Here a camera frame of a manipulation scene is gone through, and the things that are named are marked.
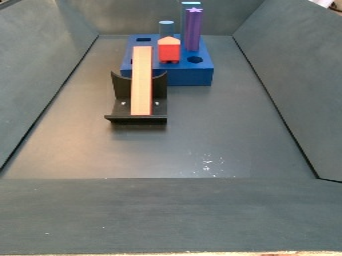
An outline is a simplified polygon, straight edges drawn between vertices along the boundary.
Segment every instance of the wooden plank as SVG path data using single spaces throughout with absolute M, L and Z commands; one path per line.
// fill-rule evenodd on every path
M 153 114 L 153 46 L 133 53 L 131 115 Z

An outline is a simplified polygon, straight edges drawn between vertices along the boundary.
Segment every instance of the red block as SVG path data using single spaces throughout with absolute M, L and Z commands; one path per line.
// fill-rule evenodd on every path
M 159 62 L 178 63 L 181 60 L 181 40 L 167 36 L 158 40 Z

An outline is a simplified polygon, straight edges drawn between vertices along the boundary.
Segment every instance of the blue foam block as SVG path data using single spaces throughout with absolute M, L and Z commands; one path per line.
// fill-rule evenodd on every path
M 162 64 L 158 60 L 158 40 L 159 34 L 138 34 L 131 35 L 127 42 L 125 59 L 121 67 L 121 73 L 125 77 L 133 76 L 133 47 L 134 46 L 153 46 L 154 47 L 154 76 L 161 75 L 167 71 L 170 86 L 189 86 L 202 85 L 210 86 L 214 74 L 214 64 L 212 62 L 210 54 L 204 39 L 201 38 L 200 51 L 188 51 L 182 45 L 181 61 L 179 63 Z M 198 60 L 202 58 L 202 62 L 193 63 L 190 60 Z

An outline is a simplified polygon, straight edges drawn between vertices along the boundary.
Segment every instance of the dark gray surface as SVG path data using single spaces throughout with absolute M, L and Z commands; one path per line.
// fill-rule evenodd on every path
M 2 254 L 341 251 L 341 194 L 320 180 L 2 180 Z
M 174 20 L 179 33 L 181 0 L 66 0 L 101 34 L 158 34 L 159 21 Z M 265 0 L 202 0 L 204 34 L 232 35 Z
M 0 10 L 0 166 L 78 65 L 97 32 L 63 1 Z
M 126 40 L 98 39 L 4 178 L 314 178 L 232 37 L 205 37 L 213 86 L 169 88 L 167 126 L 113 126 Z
M 318 175 L 342 180 L 342 19 L 268 0 L 234 34 Z

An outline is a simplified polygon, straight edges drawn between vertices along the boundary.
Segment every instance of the bin floor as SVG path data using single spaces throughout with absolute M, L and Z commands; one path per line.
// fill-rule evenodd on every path
M 166 126 L 113 125 L 110 71 L 127 36 L 102 36 L 3 178 L 316 178 L 233 37 L 205 36 L 212 87 L 169 87 Z

